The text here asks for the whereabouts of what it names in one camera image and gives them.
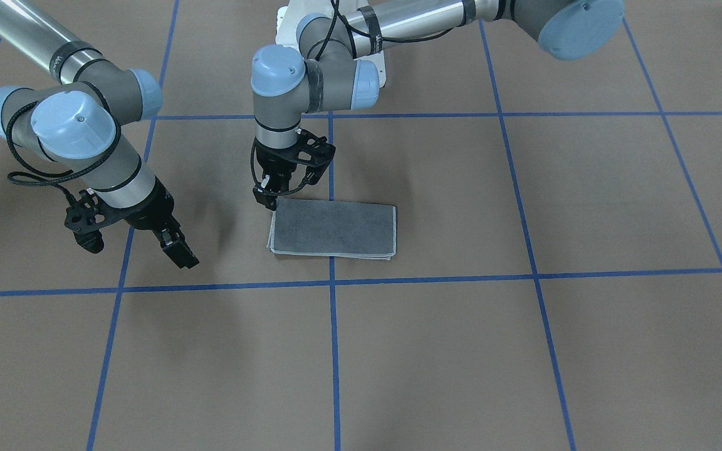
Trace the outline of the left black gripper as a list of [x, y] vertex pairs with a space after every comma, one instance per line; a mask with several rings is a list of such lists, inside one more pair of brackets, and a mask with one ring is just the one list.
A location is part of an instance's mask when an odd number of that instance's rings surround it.
[[296, 145], [286, 148], [272, 148], [255, 141], [254, 151], [257, 162], [263, 169], [261, 182], [253, 186], [256, 202], [270, 211], [276, 211], [278, 198], [286, 196], [290, 190], [290, 182], [298, 163], [295, 158]]

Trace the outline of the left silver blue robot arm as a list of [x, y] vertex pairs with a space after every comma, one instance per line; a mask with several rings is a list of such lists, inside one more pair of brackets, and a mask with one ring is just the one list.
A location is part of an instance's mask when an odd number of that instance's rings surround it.
[[379, 99], [379, 69], [369, 56], [399, 44], [441, 38], [482, 20], [514, 22], [562, 61], [600, 49], [624, 20], [622, 1], [387, 1], [350, 14], [298, 20], [295, 45], [270, 44], [253, 55], [250, 85], [256, 133], [250, 149], [253, 196], [269, 210], [278, 198], [316, 185], [335, 146], [300, 125], [307, 113], [359, 110]]

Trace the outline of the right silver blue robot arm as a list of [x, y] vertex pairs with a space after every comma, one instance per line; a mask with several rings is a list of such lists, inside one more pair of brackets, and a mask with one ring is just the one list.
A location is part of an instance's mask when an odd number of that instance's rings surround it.
[[122, 131], [160, 111], [158, 81], [121, 70], [30, 1], [0, 1], [0, 37], [57, 82], [0, 88], [0, 137], [22, 166], [9, 182], [62, 191], [64, 225], [90, 253], [103, 251], [104, 227], [126, 222], [152, 232], [179, 268], [196, 266], [172, 195]]

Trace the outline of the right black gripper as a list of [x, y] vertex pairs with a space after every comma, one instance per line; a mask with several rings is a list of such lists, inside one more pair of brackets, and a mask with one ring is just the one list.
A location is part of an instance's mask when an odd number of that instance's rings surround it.
[[124, 209], [123, 219], [134, 229], [151, 231], [164, 254], [180, 269], [192, 269], [200, 262], [177, 228], [173, 217], [174, 200], [164, 184], [155, 178], [149, 196], [138, 205]]

